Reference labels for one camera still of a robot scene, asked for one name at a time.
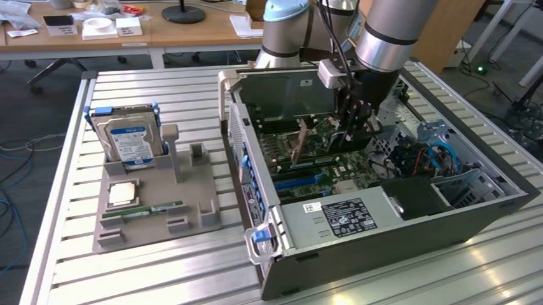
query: power supply label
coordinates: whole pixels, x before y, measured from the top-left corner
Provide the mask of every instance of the power supply label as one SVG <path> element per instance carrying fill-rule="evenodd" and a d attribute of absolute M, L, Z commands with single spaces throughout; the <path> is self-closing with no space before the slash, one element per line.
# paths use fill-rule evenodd
<path fill-rule="evenodd" d="M 119 158 L 129 165 L 144 164 L 152 160 L 151 145 L 144 139 L 145 136 L 145 127 L 141 126 L 111 130 Z"/>
<path fill-rule="evenodd" d="M 376 229 L 375 221 L 360 198 L 323 205 L 321 209 L 336 237 Z"/>

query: table leg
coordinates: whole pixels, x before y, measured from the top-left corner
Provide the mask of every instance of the table leg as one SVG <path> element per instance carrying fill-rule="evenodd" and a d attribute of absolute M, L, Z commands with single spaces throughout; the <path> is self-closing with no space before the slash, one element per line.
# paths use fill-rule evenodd
<path fill-rule="evenodd" d="M 164 48 L 151 48 L 149 49 L 149 56 L 151 56 L 151 62 L 152 62 L 152 68 L 153 69 L 164 69 Z"/>
<path fill-rule="evenodd" d="M 522 87 L 531 86 L 535 78 L 542 73 L 543 73 L 543 56 L 535 63 L 534 67 L 530 69 L 528 73 L 526 73 L 523 79 L 519 81 L 519 85 L 522 85 Z"/>
<path fill-rule="evenodd" d="M 506 15 L 507 11 L 511 8 L 512 2 L 514 2 L 514 0 L 506 0 L 502 3 L 500 9 L 498 10 L 496 14 L 494 15 L 491 22 L 486 26 L 483 34 L 479 36 L 479 39 L 476 40 L 476 42 L 472 46 L 472 49 L 470 50 L 470 53 L 467 54 L 467 58 L 470 59 L 470 61 L 474 60 L 475 55 L 479 52 L 479 50 L 482 49 L 484 42 L 488 40 L 488 37 L 491 36 L 491 34 L 495 30 L 495 27 L 498 26 L 499 22 L 503 19 L 503 16 Z"/>
<path fill-rule="evenodd" d="M 516 37 L 516 34 L 522 30 L 522 28 L 526 25 L 526 22 L 532 18 L 534 12 L 536 11 L 535 8 L 528 8 L 528 11 L 526 14 L 520 17 L 519 21 L 516 22 L 511 32 L 507 34 L 506 38 L 503 39 L 503 42 L 498 46 L 498 49 L 495 49 L 495 52 L 492 54 L 491 60 L 495 62 L 500 58 L 503 52 L 506 51 L 507 47 L 510 46 L 512 39 Z"/>

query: black round base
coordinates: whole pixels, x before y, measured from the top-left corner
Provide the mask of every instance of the black round base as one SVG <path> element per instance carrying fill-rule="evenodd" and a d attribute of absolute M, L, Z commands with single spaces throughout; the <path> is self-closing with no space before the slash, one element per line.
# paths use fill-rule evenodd
<path fill-rule="evenodd" d="M 193 7 L 185 6 L 185 11 L 180 11 L 180 6 L 169 6 L 161 11 L 161 16 L 165 20 L 176 24 L 195 24 L 205 19 L 205 12 Z"/>

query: white cable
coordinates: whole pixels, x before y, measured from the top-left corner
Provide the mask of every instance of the white cable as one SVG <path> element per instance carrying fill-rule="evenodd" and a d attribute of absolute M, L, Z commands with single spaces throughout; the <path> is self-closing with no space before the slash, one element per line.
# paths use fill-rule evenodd
<path fill-rule="evenodd" d="M 19 151 L 21 149 L 27 149 L 28 151 L 32 151 L 32 149 L 31 149 L 32 144 L 36 144 L 36 143 L 41 142 L 43 140 L 48 140 L 48 139 L 57 138 L 57 137 L 65 137 L 65 136 L 67 136 L 65 133 L 45 135 L 45 136 L 40 137 L 40 138 L 32 139 L 31 141 L 28 141 L 25 143 L 25 145 L 20 146 L 20 147 L 5 148 L 4 146 L 0 146 L 0 150 L 3 150 L 3 151 Z M 51 148 L 44 148 L 44 149 L 35 149 L 33 151 L 36 151 L 36 152 L 53 151 L 56 149 L 60 149 L 61 147 L 63 147 L 63 145 L 55 146 L 55 147 L 51 147 Z"/>
<path fill-rule="evenodd" d="M 161 1 L 121 1 L 121 4 L 141 4 L 141 3 L 179 3 L 179 1 L 169 1 L 169 0 L 161 0 Z M 227 10 L 225 8 L 220 8 L 220 7 L 213 6 L 211 4 L 196 3 L 196 2 L 192 2 L 192 1 L 185 1 L 185 4 L 195 5 L 195 6 L 203 6 L 205 8 L 212 8 L 213 10 L 225 11 L 227 13 L 231 13 L 231 14 L 243 14 L 243 13 L 245 13 L 245 11 L 231 11 L 231 10 Z"/>

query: hard drive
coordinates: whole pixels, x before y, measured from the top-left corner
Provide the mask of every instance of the hard drive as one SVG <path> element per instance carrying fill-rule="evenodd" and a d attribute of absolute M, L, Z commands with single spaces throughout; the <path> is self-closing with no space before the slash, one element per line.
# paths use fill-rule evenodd
<path fill-rule="evenodd" d="M 164 154 L 157 105 L 85 109 L 108 162 L 121 161 L 128 170 L 152 166 Z"/>

